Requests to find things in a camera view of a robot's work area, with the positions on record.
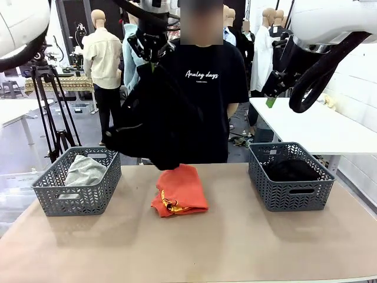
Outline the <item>small white table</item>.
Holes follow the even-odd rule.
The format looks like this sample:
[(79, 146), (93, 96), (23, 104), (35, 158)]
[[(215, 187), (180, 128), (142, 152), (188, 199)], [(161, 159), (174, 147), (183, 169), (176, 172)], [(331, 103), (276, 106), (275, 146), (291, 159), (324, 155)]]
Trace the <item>small white table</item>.
[(37, 99), (19, 98), (0, 100), (0, 132), (4, 127), (20, 121), (28, 144), (33, 145), (34, 141), (27, 120), (34, 119), (34, 116), (30, 116), (29, 114), (37, 109), (39, 109)]

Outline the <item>table with patterned cloth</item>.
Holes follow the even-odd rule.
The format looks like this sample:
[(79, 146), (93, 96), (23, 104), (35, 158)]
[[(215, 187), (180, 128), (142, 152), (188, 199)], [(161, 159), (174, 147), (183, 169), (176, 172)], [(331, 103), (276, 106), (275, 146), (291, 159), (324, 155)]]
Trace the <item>table with patterned cloth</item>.
[[(63, 91), (89, 91), (93, 92), (93, 83), (86, 76), (72, 76), (72, 77), (59, 77)], [(34, 83), (32, 78), (27, 78), (25, 80), (25, 94), (29, 95), (35, 91)]]

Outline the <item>mannequin in white shirt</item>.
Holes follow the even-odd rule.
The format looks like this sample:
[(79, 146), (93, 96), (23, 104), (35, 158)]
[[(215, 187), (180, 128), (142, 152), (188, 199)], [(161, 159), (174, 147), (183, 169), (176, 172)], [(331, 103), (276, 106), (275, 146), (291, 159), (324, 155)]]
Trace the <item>mannequin in white shirt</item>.
[(254, 41), (254, 56), (250, 79), (252, 96), (259, 96), (273, 68), (273, 47), (269, 28), (273, 25), (276, 10), (266, 8), (262, 12), (262, 24), (259, 27)]

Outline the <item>large white table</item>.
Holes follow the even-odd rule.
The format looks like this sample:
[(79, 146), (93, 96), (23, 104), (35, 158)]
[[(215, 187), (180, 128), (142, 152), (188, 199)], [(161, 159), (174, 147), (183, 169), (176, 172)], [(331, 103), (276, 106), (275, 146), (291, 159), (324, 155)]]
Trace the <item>large white table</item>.
[(289, 108), (288, 98), (277, 98), (273, 107), (266, 98), (250, 104), (274, 132), (274, 142), (296, 142), (310, 154), (329, 157), (328, 169), (338, 170), (342, 156), (377, 156), (377, 133), (315, 102), (304, 113)]

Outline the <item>black top garment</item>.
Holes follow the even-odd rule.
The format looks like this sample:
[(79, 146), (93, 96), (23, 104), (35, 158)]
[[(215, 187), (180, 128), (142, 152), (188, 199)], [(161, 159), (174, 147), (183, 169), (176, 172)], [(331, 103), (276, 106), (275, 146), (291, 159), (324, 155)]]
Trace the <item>black top garment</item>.
[(305, 182), (315, 181), (320, 174), (310, 167), (305, 161), (298, 159), (271, 162), (263, 165), (270, 180), (274, 182)]

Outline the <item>mannequin in dark clothes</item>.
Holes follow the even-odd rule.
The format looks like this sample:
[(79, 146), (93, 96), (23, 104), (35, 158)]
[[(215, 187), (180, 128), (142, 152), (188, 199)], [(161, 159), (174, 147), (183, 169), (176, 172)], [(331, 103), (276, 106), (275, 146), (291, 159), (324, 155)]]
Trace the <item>mannequin in dark clothes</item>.
[(240, 28), (236, 27), (232, 28), (232, 33), (236, 37), (236, 47), (241, 52), (244, 60), (245, 72), (247, 77), (247, 88), (249, 90), (254, 57), (255, 35), (250, 31), (242, 32)]

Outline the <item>grey stool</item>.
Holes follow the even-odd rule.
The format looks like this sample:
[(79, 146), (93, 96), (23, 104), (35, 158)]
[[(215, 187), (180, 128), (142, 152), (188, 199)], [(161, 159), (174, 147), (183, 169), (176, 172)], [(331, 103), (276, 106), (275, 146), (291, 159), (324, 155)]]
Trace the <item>grey stool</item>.
[(16, 99), (17, 95), (24, 96), (20, 86), (16, 81), (5, 81), (2, 83), (3, 97), (9, 96), (11, 99)]

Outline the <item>orange printed garment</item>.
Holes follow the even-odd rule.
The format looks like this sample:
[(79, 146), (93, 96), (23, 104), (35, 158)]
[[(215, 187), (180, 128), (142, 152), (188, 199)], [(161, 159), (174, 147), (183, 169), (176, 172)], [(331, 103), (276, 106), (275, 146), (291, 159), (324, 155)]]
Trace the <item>orange printed garment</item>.
[(165, 170), (157, 180), (158, 193), (151, 202), (159, 217), (202, 213), (209, 209), (197, 169), (181, 164)]

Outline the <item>black trousers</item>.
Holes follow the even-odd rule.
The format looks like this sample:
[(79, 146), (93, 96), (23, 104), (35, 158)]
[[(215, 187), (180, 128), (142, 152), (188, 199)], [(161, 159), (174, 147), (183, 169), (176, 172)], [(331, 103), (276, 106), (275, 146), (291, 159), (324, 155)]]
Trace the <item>black trousers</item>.
[(139, 81), (123, 102), (115, 126), (105, 131), (106, 148), (150, 159), (159, 170), (189, 164), (204, 126), (202, 111), (161, 65), (137, 68)]

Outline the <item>mannequin in light blue fleece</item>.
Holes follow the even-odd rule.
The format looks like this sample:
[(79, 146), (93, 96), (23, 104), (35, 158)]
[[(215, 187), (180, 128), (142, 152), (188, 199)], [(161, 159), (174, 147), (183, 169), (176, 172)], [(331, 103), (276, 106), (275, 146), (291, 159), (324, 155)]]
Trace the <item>mannequin in light blue fleece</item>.
[(128, 43), (128, 38), (135, 35), (137, 31), (136, 24), (124, 24), (125, 36), (123, 40), (123, 59), (124, 59), (124, 85), (127, 88), (127, 93), (130, 94), (139, 81), (137, 67), (145, 64), (145, 61), (138, 57), (131, 45)]

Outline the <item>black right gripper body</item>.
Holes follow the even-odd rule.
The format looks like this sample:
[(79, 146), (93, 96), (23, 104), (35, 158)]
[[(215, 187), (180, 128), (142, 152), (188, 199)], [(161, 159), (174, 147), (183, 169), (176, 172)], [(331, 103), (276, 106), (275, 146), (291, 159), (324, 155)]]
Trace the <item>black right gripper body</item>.
[(273, 70), (263, 87), (266, 97), (277, 97), (295, 84), (295, 76)]

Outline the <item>grey plastic lattice basket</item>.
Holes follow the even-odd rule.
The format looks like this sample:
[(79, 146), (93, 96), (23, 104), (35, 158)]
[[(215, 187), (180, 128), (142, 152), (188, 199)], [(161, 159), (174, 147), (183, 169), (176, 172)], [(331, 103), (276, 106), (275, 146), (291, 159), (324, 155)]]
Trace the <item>grey plastic lattice basket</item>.
[[(324, 209), (335, 177), (304, 147), (295, 142), (249, 145), (249, 176), (267, 210), (272, 212)], [(274, 182), (262, 168), (271, 162), (298, 159), (320, 174), (315, 181)]]
[[(66, 185), (68, 169), (77, 156), (90, 157), (105, 166), (93, 185)], [(33, 184), (46, 216), (100, 215), (109, 204), (121, 177), (118, 152), (105, 147), (72, 147), (65, 151)]]

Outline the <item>mannequin in black shirt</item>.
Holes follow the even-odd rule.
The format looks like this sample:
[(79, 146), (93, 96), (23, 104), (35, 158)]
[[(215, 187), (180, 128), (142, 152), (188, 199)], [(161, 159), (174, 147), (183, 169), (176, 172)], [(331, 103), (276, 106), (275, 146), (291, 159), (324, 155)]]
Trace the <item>mannequin in black shirt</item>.
[(284, 11), (279, 9), (276, 11), (276, 16), (273, 25), (269, 29), (270, 36), (274, 40), (284, 40), (288, 38), (291, 34), (292, 31), (289, 29), (285, 28), (284, 26), (284, 20), (286, 18), (284, 17)]

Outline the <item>person in black T-shirt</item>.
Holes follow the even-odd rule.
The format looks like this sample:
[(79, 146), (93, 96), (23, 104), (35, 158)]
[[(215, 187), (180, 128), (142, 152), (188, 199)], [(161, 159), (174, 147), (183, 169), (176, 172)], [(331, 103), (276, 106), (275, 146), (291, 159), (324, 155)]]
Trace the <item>person in black T-shirt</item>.
[(203, 113), (196, 156), (189, 164), (228, 159), (227, 106), (249, 100), (241, 52), (223, 39), (223, 0), (181, 0), (180, 38), (161, 65)]

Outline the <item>grey garment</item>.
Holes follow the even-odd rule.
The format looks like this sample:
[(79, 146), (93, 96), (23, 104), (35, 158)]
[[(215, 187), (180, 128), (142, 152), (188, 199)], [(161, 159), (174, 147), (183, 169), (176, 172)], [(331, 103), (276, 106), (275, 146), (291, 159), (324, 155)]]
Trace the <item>grey garment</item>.
[(66, 186), (90, 186), (99, 183), (107, 167), (90, 157), (76, 155), (68, 169), (64, 184)]

